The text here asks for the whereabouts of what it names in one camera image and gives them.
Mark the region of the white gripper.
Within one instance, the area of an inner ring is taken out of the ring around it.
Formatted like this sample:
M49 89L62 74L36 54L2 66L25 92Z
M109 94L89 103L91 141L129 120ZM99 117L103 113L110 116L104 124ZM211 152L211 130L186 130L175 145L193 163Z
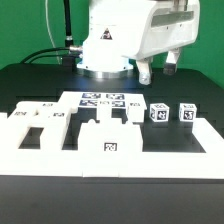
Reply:
M126 21L121 28L121 54L138 60L139 82L143 85L152 82L150 56L169 50L163 73L174 75L181 55L179 47L194 43L197 38L199 0L135 0L122 15Z

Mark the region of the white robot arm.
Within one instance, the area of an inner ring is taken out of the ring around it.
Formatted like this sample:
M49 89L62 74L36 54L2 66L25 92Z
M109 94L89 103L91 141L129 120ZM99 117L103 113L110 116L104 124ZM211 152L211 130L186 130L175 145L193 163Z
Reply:
M196 41L199 17L199 0L90 0L78 70L103 79L137 69L139 82L149 85L153 57L165 53L163 73L173 75L182 48Z

